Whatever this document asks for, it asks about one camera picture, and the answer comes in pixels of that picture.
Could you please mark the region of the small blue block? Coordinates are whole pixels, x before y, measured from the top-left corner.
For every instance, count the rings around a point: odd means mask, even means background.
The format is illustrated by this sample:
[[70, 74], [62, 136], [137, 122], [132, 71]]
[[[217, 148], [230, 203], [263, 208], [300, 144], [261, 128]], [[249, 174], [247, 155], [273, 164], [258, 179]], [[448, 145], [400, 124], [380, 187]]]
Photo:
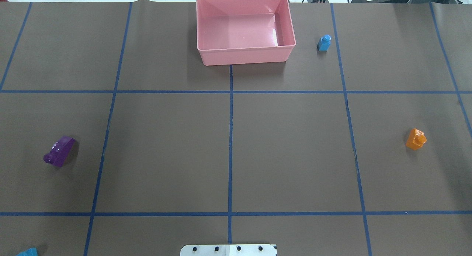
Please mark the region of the small blue block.
[[317, 43], [317, 50], [321, 52], [328, 51], [329, 47], [331, 46], [332, 37], [330, 35], [324, 35], [320, 38], [319, 42]]

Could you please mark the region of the purple block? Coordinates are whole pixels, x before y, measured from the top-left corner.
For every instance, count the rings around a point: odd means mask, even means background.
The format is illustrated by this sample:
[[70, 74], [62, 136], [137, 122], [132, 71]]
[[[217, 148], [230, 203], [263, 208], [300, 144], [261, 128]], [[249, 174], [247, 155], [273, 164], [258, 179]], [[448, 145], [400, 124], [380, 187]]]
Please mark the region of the purple block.
[[54, 167], [62, 167], [75, 143], [76, 139], [73, 137], [62, 136], [52, 145], [50, 152], [44, 155], [43, 161]]

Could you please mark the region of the orange block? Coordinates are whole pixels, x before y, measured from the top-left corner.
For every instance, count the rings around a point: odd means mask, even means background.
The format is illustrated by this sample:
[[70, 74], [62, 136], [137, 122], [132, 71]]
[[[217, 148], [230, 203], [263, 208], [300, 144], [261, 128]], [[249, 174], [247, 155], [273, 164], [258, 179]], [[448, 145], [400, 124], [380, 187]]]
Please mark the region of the orange block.
[[425, 134], [417, 128], [412, 128], [406, 140], [406, 147], [412, 150], [418, 150], [427, 142]]

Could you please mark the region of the pink plastic box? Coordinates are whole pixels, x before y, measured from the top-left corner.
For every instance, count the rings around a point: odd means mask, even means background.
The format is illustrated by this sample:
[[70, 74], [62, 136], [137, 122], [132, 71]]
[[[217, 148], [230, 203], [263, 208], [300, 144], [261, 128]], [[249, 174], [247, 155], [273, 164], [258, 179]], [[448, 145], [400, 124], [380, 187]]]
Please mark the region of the pink plastic box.
[[289, 0], [196, 0], [206, 66], [285, 62], [296, 39]]

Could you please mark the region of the long blue studded block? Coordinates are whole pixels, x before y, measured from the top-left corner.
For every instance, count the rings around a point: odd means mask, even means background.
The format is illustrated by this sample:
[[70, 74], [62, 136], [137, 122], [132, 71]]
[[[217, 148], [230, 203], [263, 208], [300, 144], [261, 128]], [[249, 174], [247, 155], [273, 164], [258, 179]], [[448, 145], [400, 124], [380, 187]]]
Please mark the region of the long blue studded block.
[[16, 256], [38, 256], [37, 248], [30, 248], [18, 253]]

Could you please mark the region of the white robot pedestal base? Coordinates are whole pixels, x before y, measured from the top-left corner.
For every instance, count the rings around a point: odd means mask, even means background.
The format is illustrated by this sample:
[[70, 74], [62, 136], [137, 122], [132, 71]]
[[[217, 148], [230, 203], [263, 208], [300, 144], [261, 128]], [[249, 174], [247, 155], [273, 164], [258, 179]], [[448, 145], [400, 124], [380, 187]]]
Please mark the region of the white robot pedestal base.
[[181, 256], [277, 256], [277, 246], [273, 244], [208, 244], [185, 245]]

